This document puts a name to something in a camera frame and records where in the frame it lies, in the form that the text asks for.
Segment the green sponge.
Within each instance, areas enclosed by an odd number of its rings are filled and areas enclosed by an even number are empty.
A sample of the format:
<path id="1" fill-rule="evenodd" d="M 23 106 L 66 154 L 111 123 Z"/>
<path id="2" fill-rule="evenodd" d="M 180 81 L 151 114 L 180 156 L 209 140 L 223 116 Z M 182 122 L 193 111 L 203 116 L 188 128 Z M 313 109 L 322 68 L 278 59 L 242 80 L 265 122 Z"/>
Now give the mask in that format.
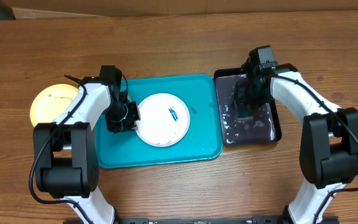
<path id="1" fill-rule="evenodd" d="M 248 105 L 239 104 L 236 105 L 236 119 L 243 120 L 253 117 L 252 110 L 249 109 Z"/>

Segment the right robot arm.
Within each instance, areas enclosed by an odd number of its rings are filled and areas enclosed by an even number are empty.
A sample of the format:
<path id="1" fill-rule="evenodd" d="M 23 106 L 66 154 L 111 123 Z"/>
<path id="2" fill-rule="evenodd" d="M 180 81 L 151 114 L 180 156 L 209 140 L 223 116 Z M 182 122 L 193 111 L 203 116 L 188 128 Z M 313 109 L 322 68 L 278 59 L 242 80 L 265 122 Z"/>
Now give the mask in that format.
<path id="1" fill-rule="evenodd" d="M 291 65 L 241 67 L 236 104 L 258 108 L 277 100 L 302 123 L 301 189 L 283 213 L 281 223 L 321 223 L 339 192 L 358 192 L 358 110 L 341 108 L 307 84 Z"/>

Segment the yellow round plate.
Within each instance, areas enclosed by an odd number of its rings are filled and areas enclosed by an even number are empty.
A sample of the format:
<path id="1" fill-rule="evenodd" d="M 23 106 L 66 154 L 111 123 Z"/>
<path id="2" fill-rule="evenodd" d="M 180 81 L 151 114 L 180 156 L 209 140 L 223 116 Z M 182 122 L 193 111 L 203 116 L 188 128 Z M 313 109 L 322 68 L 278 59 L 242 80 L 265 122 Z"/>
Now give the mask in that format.
<path id="1" fill-rule="evenodd" d="M 56 84 L 42 90 L 30 107 L 30 120 L 35 127 L 38 123 L 51 123 L 73 102 L 78 89 L 67 84 Z"/>

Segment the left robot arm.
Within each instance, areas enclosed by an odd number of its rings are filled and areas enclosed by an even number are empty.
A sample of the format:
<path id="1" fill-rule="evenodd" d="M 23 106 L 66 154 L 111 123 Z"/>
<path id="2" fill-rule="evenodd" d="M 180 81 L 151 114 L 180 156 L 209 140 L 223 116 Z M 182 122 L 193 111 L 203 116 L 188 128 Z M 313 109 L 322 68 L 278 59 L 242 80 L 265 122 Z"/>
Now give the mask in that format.
<path id="1" fill-rule="evenodd" d="M 99 165 L 93 128 L 100 116 L 108 131 L 135 131 L 140 119 L 131 101 L 125 75 L 73 78 L 79 92 L 74 102 L 51 123 L 39 123 L 33 132 L 34 161 L 29 192 L 41 204 L 68 204 L 82 223 L 120 223 L 116 209 L 98 187 Z"/>

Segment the white round plate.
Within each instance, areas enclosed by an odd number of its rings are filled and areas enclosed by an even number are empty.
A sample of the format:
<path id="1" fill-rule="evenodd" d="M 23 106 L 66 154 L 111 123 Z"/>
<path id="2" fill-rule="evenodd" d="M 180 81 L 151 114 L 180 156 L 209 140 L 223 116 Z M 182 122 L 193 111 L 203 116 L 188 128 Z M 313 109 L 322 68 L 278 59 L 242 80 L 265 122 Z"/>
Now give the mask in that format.
<path id="1" fill-rule="evenodd" d="M 156 93 L 138 106 L 140 120 L 136 133 L 143 142 L 154 147 L 168 147 L 182 140 L 190 128 L 190 112 L 179 97 Z"/>

